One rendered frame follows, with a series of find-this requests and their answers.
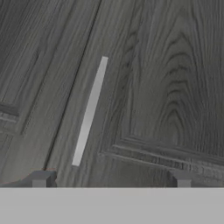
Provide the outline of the grey wooden cabinet door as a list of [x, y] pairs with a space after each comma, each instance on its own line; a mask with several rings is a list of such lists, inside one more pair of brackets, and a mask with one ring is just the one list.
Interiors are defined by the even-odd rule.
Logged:
[[102, 0], [0, 0], [0, 185], [46, 165]]
[[102, 0], [48, 166], [61, 187], [175, 186], [170, 171], [224, 181], [224, 0]]

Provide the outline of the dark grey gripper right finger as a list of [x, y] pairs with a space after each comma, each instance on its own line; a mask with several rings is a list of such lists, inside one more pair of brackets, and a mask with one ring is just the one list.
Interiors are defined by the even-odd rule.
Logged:
[[190, 172], [170, 171], [177, 187], [224, 187], [224, 181], [197, 176]]

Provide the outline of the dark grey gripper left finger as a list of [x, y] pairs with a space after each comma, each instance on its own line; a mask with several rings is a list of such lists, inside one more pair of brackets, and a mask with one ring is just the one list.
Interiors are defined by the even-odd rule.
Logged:
[[33, 171], [31, 174], [17, 181], [1, 184], [0, 187], [56, 187], [57, 172]]

